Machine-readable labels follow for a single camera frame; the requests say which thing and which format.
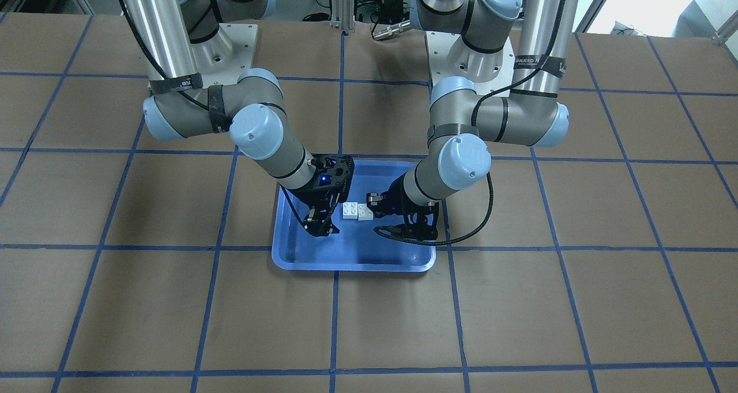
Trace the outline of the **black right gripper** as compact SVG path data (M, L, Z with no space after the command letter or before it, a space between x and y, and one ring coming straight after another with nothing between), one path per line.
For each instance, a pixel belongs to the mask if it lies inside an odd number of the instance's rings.
M350 155L311 155L303 157L295 170L285 178L285 201L292 198L308 206L302 227L312 236L337 235L340 230L332 222L336 206L349 197L354 173Z

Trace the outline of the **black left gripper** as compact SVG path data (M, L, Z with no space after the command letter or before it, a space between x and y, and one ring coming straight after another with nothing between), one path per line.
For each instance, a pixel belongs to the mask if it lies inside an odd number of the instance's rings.
M439 204L419 206L404 191L404 178L399 177L383 193L367 193L367 207L372 208L375 219L401 216L403 223L382 226L382 238L409 244L434 244L438 238Z

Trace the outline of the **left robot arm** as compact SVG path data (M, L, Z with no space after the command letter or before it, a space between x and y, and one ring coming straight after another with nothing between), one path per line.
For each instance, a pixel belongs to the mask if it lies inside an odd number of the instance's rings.
M488 143L556 146L569 127L557 101L578 0L411 0L411 26L455 33L473 54L501 54L516 20L522 20L511 83L481 94L464 75L443 78L430 100L428 154L367 196L376 218L397 215L396 226L377 235L403 243L437 246L440 202L490 179Z

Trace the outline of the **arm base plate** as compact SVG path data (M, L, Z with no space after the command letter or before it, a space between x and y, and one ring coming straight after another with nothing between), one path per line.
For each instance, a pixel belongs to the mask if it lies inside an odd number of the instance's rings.
M463 76L474 83L478 95L485 95L512 83L515 56L509 38L493 54L472 51L452 33L427 32L426 43L433 86L444 78Z
M235 84L251 68L258 36L256 24L221 24L210 39L192 43L203 85Z

